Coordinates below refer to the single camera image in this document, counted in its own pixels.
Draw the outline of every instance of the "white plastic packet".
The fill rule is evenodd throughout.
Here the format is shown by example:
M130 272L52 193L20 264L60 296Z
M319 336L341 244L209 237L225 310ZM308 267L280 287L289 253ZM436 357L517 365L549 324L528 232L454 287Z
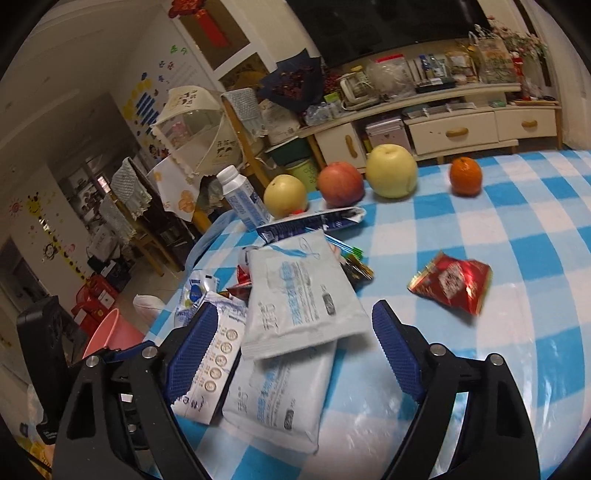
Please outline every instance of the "white plastic packet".
M136 313L146 320L148 325L152 325L166 307L162 300L153 295L136 295L133 304Z
M207 275L203 270L194 270L190 273L174 312L174 327L184 327L195 316L205 294L209 291L217 292L219 280L216 277Z
M314 453L335 350L336 342L330 342L265 360L242 357L224 418L281 447Z
M252 250L248 258L245 358L270 358L371 330L321 230Z
M191 388L173 403L172 409L176 415L209 425L238 357L246 306L242 300L229 300L214 292L207 292L203 301L217 308L217 332L199 364Z

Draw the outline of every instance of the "cartoon wall decal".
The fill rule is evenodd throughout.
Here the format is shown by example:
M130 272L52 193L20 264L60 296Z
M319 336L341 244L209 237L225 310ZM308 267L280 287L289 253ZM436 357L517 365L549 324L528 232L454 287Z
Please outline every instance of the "cartoon wall decal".
M76 273L76 275L78 275L81 280L86 281L86 276L82 273L76 261L70 257L69 253L66 251L66 248L62 247L58 234L47 221L46 215L43 212L43 207L41 205L41 197L39 196L39 192L36 192L33 196L27 196L27 208L29 213L38 220L42 230L49 237L50 243L47 244L43 250L44 259L52 260L56 254L61 254L66 264Z
M47 244L43 249L43 255L48 260L53 260L56 256L57 250L53 244Z
M22 210L22 200L20 198L13 198L8 204L8 215L10 218L16 218Z

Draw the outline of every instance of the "gift bag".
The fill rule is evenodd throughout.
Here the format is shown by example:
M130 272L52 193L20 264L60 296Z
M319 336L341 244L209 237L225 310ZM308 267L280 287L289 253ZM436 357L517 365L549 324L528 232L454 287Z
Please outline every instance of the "gift bag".
M516 83L513 59L503 39L493 33L485 33L478 26L476 30L480 36L470 32L470 42L480 60L480 80L483 83Z

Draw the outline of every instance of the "sun sticker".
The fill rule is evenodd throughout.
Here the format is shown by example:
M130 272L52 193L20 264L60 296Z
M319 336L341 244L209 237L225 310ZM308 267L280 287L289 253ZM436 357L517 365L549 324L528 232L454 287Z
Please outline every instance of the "sun sticker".
M23 209L22 200L14 198L8 204L8 215L10 218L16 218Z

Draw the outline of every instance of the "orange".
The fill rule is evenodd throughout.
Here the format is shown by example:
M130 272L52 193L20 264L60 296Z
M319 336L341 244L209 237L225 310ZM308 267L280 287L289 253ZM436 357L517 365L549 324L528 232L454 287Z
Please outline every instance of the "orange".
M476 160L468 157L456 158L449 170L453 193L473 197L482 190L482 170Z

